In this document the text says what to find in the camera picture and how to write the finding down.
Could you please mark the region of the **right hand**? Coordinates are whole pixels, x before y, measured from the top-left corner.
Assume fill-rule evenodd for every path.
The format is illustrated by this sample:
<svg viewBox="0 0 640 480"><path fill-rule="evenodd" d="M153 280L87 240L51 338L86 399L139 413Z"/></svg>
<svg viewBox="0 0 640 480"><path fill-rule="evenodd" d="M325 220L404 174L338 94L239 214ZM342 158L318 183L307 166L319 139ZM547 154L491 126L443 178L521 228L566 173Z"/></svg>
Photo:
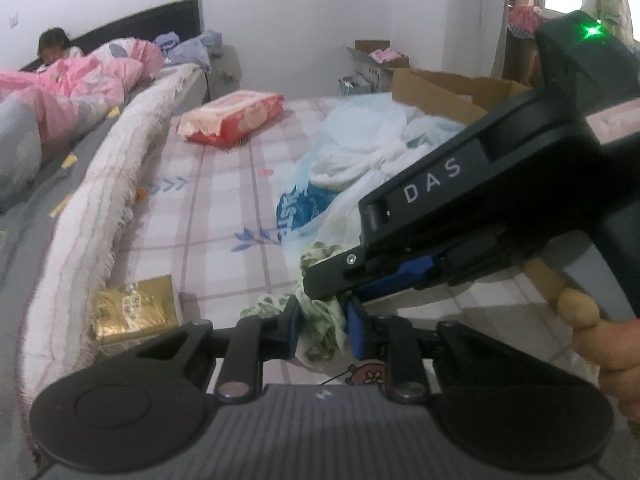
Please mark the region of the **right hand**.
<svg viewBox="0 0 640 480"><path fill-rule="evenodd" d="M622 415L639 421L639 321L611 322L602 318L596 300L573 287L539 258L521 270L541 296L556 307L573 331L573 348L599 369L599 387L617 402Z"/></svg>

